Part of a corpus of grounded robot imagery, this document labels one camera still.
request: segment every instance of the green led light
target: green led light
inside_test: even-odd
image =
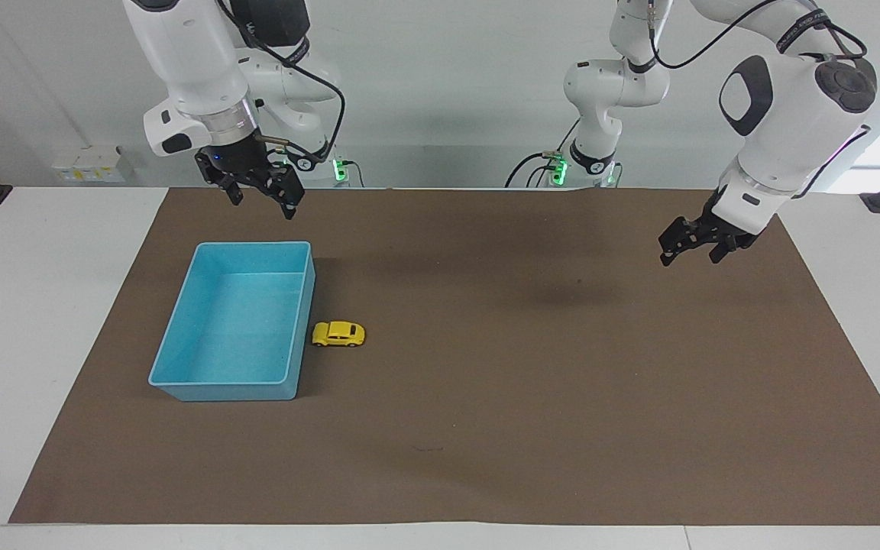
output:
[[[569,163],[565,159],[557,159],[558,164],[555,165],[555,172],[552,172],[552,185],[562,187],[565,185],[565,174],[569,170]]]
[[[348,170],[345,166],[342,166],[341,160],[334,159],[332,160],[332,164],[335,165],[335,179],[338,181],[345,181],[348,179]]]
[[[620,178],[623,177],[623,165],[616,163],[613,170],[610,171],[610,177],[607,178],[607,187],[619,187]]]

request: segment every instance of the black cable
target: black cable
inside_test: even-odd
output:
[[[555,149],[558,150],[559,153],[562,152],[562,146],[565,145],[565,140],[569,139],[569,136],[572,136],[572,133],[576,131],[576,126],[579,125],[579,118],[576,118],[576,122],[572,123],[572,128],[569,128],[569,132],[566,132],[565,138],[562,138],[562,141],[559,142],[559,146]],[[552,167],[552,161],[549,160],[548,163],[545,163],[545,171],[542,171],[542,175],[539,176],[539,183],[535,184],[535,187],[542,187],[542,178],[545,177],[545,174],[548,172],[548,169]]]
[[[726,35],[729,34],[731,31],[733,31],[734,28],[738,27],[740,22],[743,22],[744,20],[746,20],[748,17],[750,17],[750,15],[755,14],[755,12],[758,10],[762,10],[762,8],[767,7],[769,4],[773,4],[773,3],[776,3],[779,1],[780,0],[762,0],[762,2],[755,4],[755,6],[751,7],[748,11],[745,11],[744,14],[740,15],[739,18],[737,18],[737,20],[730,22],[729,27],[726,27],[726,29],[724,29],[724,31],[720,32],[719,35],[716,36],[711,42],[706,44],[704,48],[699,50],[698,53],[695,53],[695,55],[691,56],[691,58],[688,58],[683,63],[675,63],[674,65],[671,65],[671,63],[666,63],[663,59],[661,59],[660,52],[657,49],[657,37],[656,37],[657,30],[654,28],[650,28],[649,31],[647,31],[650,36],[650,51],[654,53],[654,60],[656,60],[657,63],[660,63],[661,66],[667,67],[667,69],[670,69],[670,70],[681,69],[684,66],[691,65],[695,60],[697,60],[701,56],[705,55],[706,52],[708,52],[709,50],[712,49],[712,46],[715,46],[716,44],[718,44],[720,40],[725,38]],[[653,8],[654,7],[654,0],[647,0],[647,5],[649,5],[651,8]],[[862,59],[869,52],[869,49],[867,49],[865,42],[862,42],[855,35],[850,34],[848,31],[845,31],[844,28],[838,27],[838,25],[835,25],[832,21],[825,22],[824,25],[825,25],[825,27],[829,28],[831,31],[835,32],[835,34],[841,34],[846,39],[852,41],[853,43],[858,45],[858,47],[860,49],[860,53],[851,53],[849,51],[846,51],[846,47],[844,47],[844,45],[843,45],[843,43],[841,43],[840,39],[837,39],[839,42],[839,46],[841,46],[841,49],[844,51],[844,55],[834,56],[834,59],[857,60],[857,59]],[[825,56],[822,55],[821,53],[803,53],[803,55],[810,56],[810,57],[813,57],[814,59],[818,59],[818,60],[825,60]]]
[[[362,167],[360,167],[359,163],[356,163],[355,160],[349,160],[348,162],[359,171],[359,185],[361,185],[363,189],[366,188],[366,179],[362,177]]]
[[[528,157],[524,157],[524,159],[521,160],[521,163],[518,163],[518,166],[514,167],[514,170],[511,170],[511,175],[508,176],[507,181],[504,182],[504,189],[511,187],[511,180],[514,179],[514,177],[518,173],[518,170],[521,170],[521,167],[524,167],[525,164],[530,163],[530,161],[532,161],[532,160],[541,159],[541,157],[542,157],[541,153],[533,153],[533,154],[529,154]]]
[[[857,59],[862,59],[864,56],[867,55],[867,53],[869,53],[869,50],[867,50],[867,45],[865,44],[865,42],[862,42],[860,40],[860,38],[856,37],[853,34],[850,34],[848,31],[845,31],[845,29],[842,27],[839,27],[839,25],[834,24],[833,22],[827,22],[827,28],[829,28],[831,30],[832,34],[834,34],[834,40],[837,41],[837,45],[845,53],[844,56],[837,56],[838,59],[857,60]],[[849,51],[848,49],[846,49],[844,42],[841,41],[838,34],[840,34],[841,36],[844,36],[846,39],[855,43],[855,45],[858,46],[858,48],[860,49],[860,52],[853,53],[853,52]]]
[[[860,132],[855,137],[852,137],[848,140],[848,142],[842,145],[841,148],[837,150],[837,153],[835,153],[834,156],[831,157],[830,160],[828,160],[827,163],[824,164],[824,166],[821,166],[816,174],[814,174],[814,177],[810,179],[810,183],[807,184],[807,187],[804,187],[803,191],[800,191],[799,194],[792,198],[793,201],[797,201],[797,199],[803,199],[804,197],[806,197],[807,193],[810,192],[810,189],[813,189],[814,184],[817,183],[817,179],[820,178],[820,175],[825,170],[827,170],[827,167],[831,166],[831,164],[834,163],[835,160],[837,160],[837,157],[840,157],[841,153],[844,153],[844,150],[848,149],[848,147],[851,147],[857,140],[862,139],[862,137],[865,137],[866,135],[869,135],[869,133],[871,133],[871,126],[863,125],[862,132]]]
[[[226,4],[223,0],[216,0],[216,4],[219,6],[220,10],[223,10],[223,14],[226,15],[226,18],[230,20],[230,22],[237,29],[241,29],[240,21],[237,21],[235,15],[233,15],[233,11],[230,11],[229,8],[226,7]],[[329,90],[335,92],[338,95],[338,100],[341,102],[341,107],[338,109],[338,121],[335,122],[335,130],[332,132],[332,138],[328,140],[328,146],[325,147],[325,153],[319,156],[318,154],[311,153],[310,150],[304,149],[297,145],[297,143],[290,142],[287,144],[287,147],[291,147],[291,149],[297,150],[300,152],[305,159],[313,161],[313,163],[324,163],[325,160],[328,160],[328,155],[332,153],[333,147],[335,147],[335,142],[338,140],[338,132],[341,130],[341,123],[345,120],[345,94],[335,86],[325,80],[321,76],[317,76],[317,74],[311,73],[308,70],[303,69],[301,66],[298,66],[297,63],[291,62],[291,60],[286,57],[280,55],[279,53],[270,49],[269,46],[259,41],[256,36],[249,34],[248,32],[241,32],[248,41],[254,43],[255,48],[262,50],[272,56],[274,59],[279,60],[280,65],[286,66],[287,69],[297,70],[298,73],[307,76],[311,80],[314,80],[315,83],[321,84],[324,87],[327,87]]]
[[[525,189],[528,189],[529,187],[531,187],[531,185],[532,185],[532,178],[535,177],[535,174],[537,174],[538,172],[541,171],[541,172],[542,172],[542,176],[544,176],[544,175],[545,175],[545,171],[547,171],[547,170],[548,170],[548,167],[537,167],[537,168],[535,168],[534,170],[532,170],[532,173],[529,174],[529,176],[528,176],[528,181],[525,182]],[[538,187],[538,185],[542,185],[542,178],[541,178],[541,177],[539,178],[539,183],[538,183],[537,185],[535,185],[535,187]]]
[[[738,27],[740,22],[743,22],[744,20],[746,20],[749,15],[753,15],[753,14],[755,14],[756,11],[760,11],[760,10],[762,10],[762,8],[767,7],[769,4],[773,4],[773,3],[776,3],[779,1],[780,0],[762,0],[762,2],[755,4],[755,6],[751,7],[746,13],[740,15],[739,18],[737,18],[737,20],[731,22],[731,24],[729,24],[729,27],[726,27],[726,29],[724,29],[724,31],[720,32],[718,36],[716,36],[711,42],[706,44],[704,48],[702,48],[700,51],[698,51],[698,53],[691,56],[690,59],[685,60],[684,63],[677,63],[677,65],[671,65],[670,63],[665,63],[665,61],[663,59],[661,59],[660,53],[657,50],[657,39],[656,39],[657,31],[656,31],[656,29],[653,29],[653,28],[649,29],[650,50],[651,50],[651,52],[654,53],[654,59],[657,60],[657,63],[660,63],[661,66],[667,67],[667,69],[676,70],[676,69],[680,69],[683,66],[691,65],[695,60],[697,60],[701,56],[705,55],[706,52],[711,50],[712,46],[715,46],[716,44],[719,43],[720,40],[725,38],[726,35],[729,34],[731,31],[733,31],[734,28]],[[649,5],[651,8],[653,8],[654,0],[647,0],[647,5]]]
[[[620,175],[618,175],[617,180],[615,182],[616,185],[613,186],[614,189],[620,189],[620,180],[623,178],[623,163],[616,163],[613,166],[613,170],[610,172],[610,177],[613,177],[617,170],[620,170]]]

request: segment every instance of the white table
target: white table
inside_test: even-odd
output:
[[[164,196],[20,188],[0,206],[0,548],[880,548],[880,528],[5,526]],[[781,217],[880,391],[880,216],[810,196]]]

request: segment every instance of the black clamp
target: black clamp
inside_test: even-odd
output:
[[[678,217],[664,230],[658,238],[663,250],[661,264],[668,267],[681,253],[705,244],[716,245],[708,257],[711,258],[712,264],[718,264],[734,251],[740,248],[745,250],[755,243],[758,235],[751,235],[712,213],[712,208],[719,202],[723,193],[724,189],[713,192],[712,197],[705,203],[701,216],[694,222]]]
[[[826,28],[829,22],[830,17],[826,11],[811,11],[802,18],[798,18],[797,22],[793,24],[793,27],[790,27],[789,31],[786,31],[785,34],[776,41],[776,49],[779,50],[779,53],[786,53],[786,50],[790,49],[790,46],[797,41],[797,38],[803,36],[804,32],[809,31],[811,28],[816,28],[820,31],[820,29]]]
[[[240,184],[254,187],[276,201],[285,219],[294,217],[297,206],[304,198],[301,180],[294,168],[287,164],[262,169],[254,168],[244,173],[224,172],[214,167],[209,155],[202,150],[196,153],[196,164],[206,183],[216,185],[225,191],[233,206],[239,206],[244,201],[244,192],[241,191]]]
[[[616,152],[614,152],[608,157],[602,157],[602,159],[587,157],[586,154],[580,153],[579,149],[576,147],[575,141],[572,142],[572,145],[569,147],[569,154],[571,154],[572,160],[576,161],[576,164],[579,164],[580,167],[586,168],[587,174],[594,176],[598,176],[604,171],[607,171],[607,167],[610,166],[610,163],[612,163],[613,158],[616,156]]]

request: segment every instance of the blue plastic bin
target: blue plastic bin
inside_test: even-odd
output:
[[[314,286],[309,243],[200,244],[147,380],[182,401],[293,400]]]

